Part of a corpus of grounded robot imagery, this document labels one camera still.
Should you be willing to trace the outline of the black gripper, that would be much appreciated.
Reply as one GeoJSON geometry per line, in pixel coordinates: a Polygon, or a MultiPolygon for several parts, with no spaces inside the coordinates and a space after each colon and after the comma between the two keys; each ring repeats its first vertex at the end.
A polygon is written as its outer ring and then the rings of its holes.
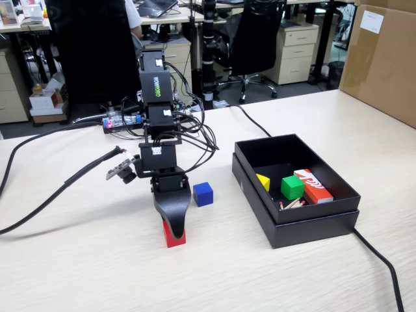
{"type": "Polygon", "coordinates": [[[190,204],[189,181],[184,171],[152,173],[153,201],[174,239],[182,239],[190,204]]]}

